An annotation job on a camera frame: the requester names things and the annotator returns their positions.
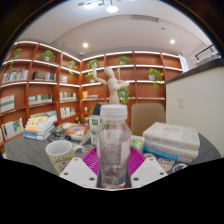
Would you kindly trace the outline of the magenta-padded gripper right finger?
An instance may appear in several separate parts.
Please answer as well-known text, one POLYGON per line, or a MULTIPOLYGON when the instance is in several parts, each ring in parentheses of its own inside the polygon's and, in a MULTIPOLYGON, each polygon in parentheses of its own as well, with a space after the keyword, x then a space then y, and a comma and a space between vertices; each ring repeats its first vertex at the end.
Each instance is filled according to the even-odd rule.
POLYGON ((130 148, 128 173, 132 188, 143 187, 167 176, 155 158, 147 158, 133 147, 130 148))

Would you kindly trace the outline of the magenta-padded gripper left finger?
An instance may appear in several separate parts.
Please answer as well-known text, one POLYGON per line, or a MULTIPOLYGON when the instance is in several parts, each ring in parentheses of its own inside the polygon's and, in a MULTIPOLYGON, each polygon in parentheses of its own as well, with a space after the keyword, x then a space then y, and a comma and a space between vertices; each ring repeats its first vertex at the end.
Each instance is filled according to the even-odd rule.
POLYGON ((74 157, 60 174, 60 177, 84 188, 96 188, 98 173, 97 150, 92 148, 81 158, 74 157))

